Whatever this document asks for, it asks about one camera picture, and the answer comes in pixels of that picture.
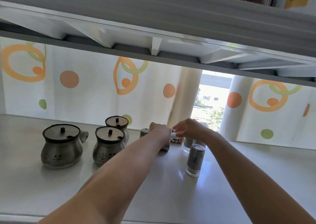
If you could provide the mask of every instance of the person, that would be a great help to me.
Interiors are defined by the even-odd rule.
[[[213,153],[231,188],[254,224],[315,224],[289,194],[219,133],[193,119],[173,127],[176,136],[204,142]],[[111,158],[64,205],[43,218],[51,223],[121,223],[171,130],[151,123],[150,132]]]

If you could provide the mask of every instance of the person's right hand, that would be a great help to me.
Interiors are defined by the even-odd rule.
[[[177,137],[186,137],[200,141],[203,141],[207,135],[216,133],[191,118],[179,122],[173,127],[173,129],[176,131]]]

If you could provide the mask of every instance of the orange ring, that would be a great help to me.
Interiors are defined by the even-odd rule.
[[[9,45],[6,46],[2,51],[1,51],[1,59],[2,59],[2,69],[10,75],[12,78],[15,78],[20,81],[24,82],[39,82],[45,78],[45,62],[43,62],[43,73],[37,76],[24,76],[21,75],[17,72],[15,72],[9,65],[9,56],[17,51],[29,51],[33,52],[36,54],[39,58],[44,60],[44,55],[40,50],[33,46],[28,46],[28,45],[23,45],[23,44],[16,44],[16,45]]]
[[[114,84],[115,84],[116,91],[117,91],[118,95],[125,95],[125,94],[129,94],[137,86],[138,74],[133,74],[132,81],[129,84],[129,86],[127,86],[126,88],[123,88],[123,89],[118,88],[117,71],[118,71],[119,64],[121,62],[124,62],[125,64],[127,64],[127,66],[131,70],[137,70],[137,67],[135,66],[135,64],[129,58],[125,58],[125,57],[119,57],[118,61],[116,62],[116,65],[115,65],[114,70],[113,70]]]
[[[282,98],[281,98],[280,102],[278,104],[276,104],[275,106],[272,106],[272,107],[261,106],[261,105],[257,104],[253,100],[252,96],[253,96],[253,92],[255,91],[255,89],[257,87],[261,86],[261,85],[264,85],[264,84],[272,84],[274,86],[277,86],[279,88],[279,90],[281,90],[282,92],[287,92],[288,91],[286,86],[283,83],[281,83],[281,82],[269,81],[269,80],[259,80],[258,82],[256,82],[253,85],[253,87],[252,87],[252,89],[250,91],[250,95],[249,95],[249,103],[250,103],[250,105],[253,108],[255,108],[256,110],[259,110],[259,111],[262,111],[262,112],[274,112],[274,111],[279,110],[280,108],[282,108],[286,104],[286,102],[287,102],[287,100],[289,98],[288,95],[282,95]]]

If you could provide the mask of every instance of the white curtain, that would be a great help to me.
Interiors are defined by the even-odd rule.
[[[191,115],[201,70],[10,38],[0,44],[7,114],[98,125],[121,115],[132,129]]]
[[[316,88],[235,76],[229,92],[226,139],[316,149]]]

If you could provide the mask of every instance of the white countertop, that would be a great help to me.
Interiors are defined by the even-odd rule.
[[[69,168],[42,167],[42,131],[51,120],[0,117],[0,221],[34,222],[71,198],[97,170],[92,150],[96,126],[77,124],[90,136],[81,160]],[[130,130],[130,143],[139,131]],[[316,217],[316,151],[233,143]],[[201,175],[184,173],[187,156],[174,144],[158,156],[124,221],[146,223],[251,223],[209,150]]]

